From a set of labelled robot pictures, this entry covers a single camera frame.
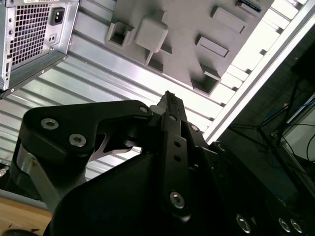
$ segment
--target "power socket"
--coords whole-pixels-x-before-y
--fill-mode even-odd
[[[63,23],[65,9],[63,7],[56,7],[52,9],[50,17],[50,25],[56,26]]]

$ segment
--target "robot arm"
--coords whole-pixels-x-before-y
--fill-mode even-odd
[[[86,182],[86,164],[141,147]],[[181,99],[28,111],[11,168],[53,214],[47,236],[315,235],[314,188],[292,174],[308,206],[288,209],[223,144],[206,144]]]

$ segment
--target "power supply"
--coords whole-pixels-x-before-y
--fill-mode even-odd
[[[0,0],[0,99],[66,59],[79,0]]]

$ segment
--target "wooden surface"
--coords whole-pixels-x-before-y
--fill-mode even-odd
[[[0,198],[0,234],[8,229],[23,229],[43,235],[50,220],[48,211]]]

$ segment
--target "metal vent mesh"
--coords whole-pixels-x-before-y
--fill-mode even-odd
[[[48,4],[16,7],[15,38],[10,43],[12,65],[42,54],[49,10]]]

